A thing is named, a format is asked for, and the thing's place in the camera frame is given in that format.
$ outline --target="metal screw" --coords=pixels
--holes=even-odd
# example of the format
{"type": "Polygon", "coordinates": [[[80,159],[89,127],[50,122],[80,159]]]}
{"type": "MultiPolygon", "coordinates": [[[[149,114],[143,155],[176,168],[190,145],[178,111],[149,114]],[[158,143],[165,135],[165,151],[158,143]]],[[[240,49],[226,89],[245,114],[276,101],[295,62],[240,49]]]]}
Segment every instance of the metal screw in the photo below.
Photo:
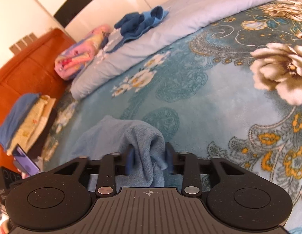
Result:
{"type": "Polygon", "coordinates": [[[98,193],[100,194],[110,194],[113,192],[113,188],[112,187],[100,187],[98,189],[98,193]]]}
{"type": "Polygon", "coordinates": [[[200,189],[198,187],[186,187],[185,192],[189,194],[197,194],[200,192],[200,189]]]}

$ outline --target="pink blanket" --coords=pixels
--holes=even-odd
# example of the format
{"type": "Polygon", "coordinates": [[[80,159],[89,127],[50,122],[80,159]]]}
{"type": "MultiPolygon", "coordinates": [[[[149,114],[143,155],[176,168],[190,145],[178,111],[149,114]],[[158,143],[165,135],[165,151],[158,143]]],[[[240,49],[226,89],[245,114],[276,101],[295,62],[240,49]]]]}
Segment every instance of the pink blanket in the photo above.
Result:
{"type": "Polygon", "coordinates": [[[55,60],[55,71],[64,80],[71,80],[85,68],[107,43],[109,25],[93,29],[84,39],[63,51],[55,60]]]}

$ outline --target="dark blue cloth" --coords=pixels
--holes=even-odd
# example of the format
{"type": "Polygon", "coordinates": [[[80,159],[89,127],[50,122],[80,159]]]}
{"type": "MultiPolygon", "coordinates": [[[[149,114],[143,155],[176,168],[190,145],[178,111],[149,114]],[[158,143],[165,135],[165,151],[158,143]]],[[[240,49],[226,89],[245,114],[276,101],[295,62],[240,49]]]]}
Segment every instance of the dark blue cloth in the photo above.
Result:
{"type": "Polygon", "coordinates": [[[0,126],[0,144],[5,151],[10,147],[14,134],[37,102],[39,96],[40,94],[27,93],[19,97],[0,126]]]}
{"type": "Polygon", "coordinates": [[[138,12],[126,14],[114,26],[115,29],[121,28],[120,32],[123,38],[111,50],[107,51],[107,53],[116,51],[130,40],[138,39],[150,28],[156,27],[167,14],[168,11],[165,11],[161,6],[156,6],[152,10],[143,12],[142,14],[138,12]]]}

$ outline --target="yellow cloth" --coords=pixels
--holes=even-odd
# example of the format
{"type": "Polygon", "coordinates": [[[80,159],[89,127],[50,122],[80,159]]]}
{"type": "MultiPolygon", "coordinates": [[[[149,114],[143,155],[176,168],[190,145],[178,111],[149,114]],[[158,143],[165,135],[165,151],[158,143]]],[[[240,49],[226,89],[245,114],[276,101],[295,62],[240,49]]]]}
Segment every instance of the yellow cloth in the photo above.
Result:
{"type": "Polygon", "coordinates": [[[35,131],[49,98],[49,96],[41,96],[36,104],[33,105],[24,122],[13,136],[11,145],[7,150],[8,156],[12,154],[12,151],[17,144],[19,144],[22,149],[26,148],[27,142],[35,131]]]}
{"type": "Polygon", "coordinates": [[[35,131],[33,132],[32,136],[28,140],[26,147],[24,148],[25,152],[28,152],[30,150],[30,148],[32,148],[33,144],[36,142],[38,137],[44,131],[44,128],[47,125],[49,116],[51,114],[51,110],[52,110],[53,106],[55,105],[55,101],[56,101],[55,98],[49,98],[48,99],[48,103],[44,107],[44,111],[41,115],[41,118],[38,122],[38,125],[37,125],[35,131]]]}

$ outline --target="black box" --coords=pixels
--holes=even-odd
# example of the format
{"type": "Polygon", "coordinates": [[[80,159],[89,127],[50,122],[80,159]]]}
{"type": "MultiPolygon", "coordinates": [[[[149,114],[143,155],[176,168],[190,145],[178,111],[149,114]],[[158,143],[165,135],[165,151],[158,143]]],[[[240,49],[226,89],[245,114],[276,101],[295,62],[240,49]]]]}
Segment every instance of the black box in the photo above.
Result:
{"type": "Polygon", "coordinates": [[[6,197],[10,191],[10,184],[21,180],[22,176],[5,167],[0,167],[0,203],[5,205],[6,197]]]}

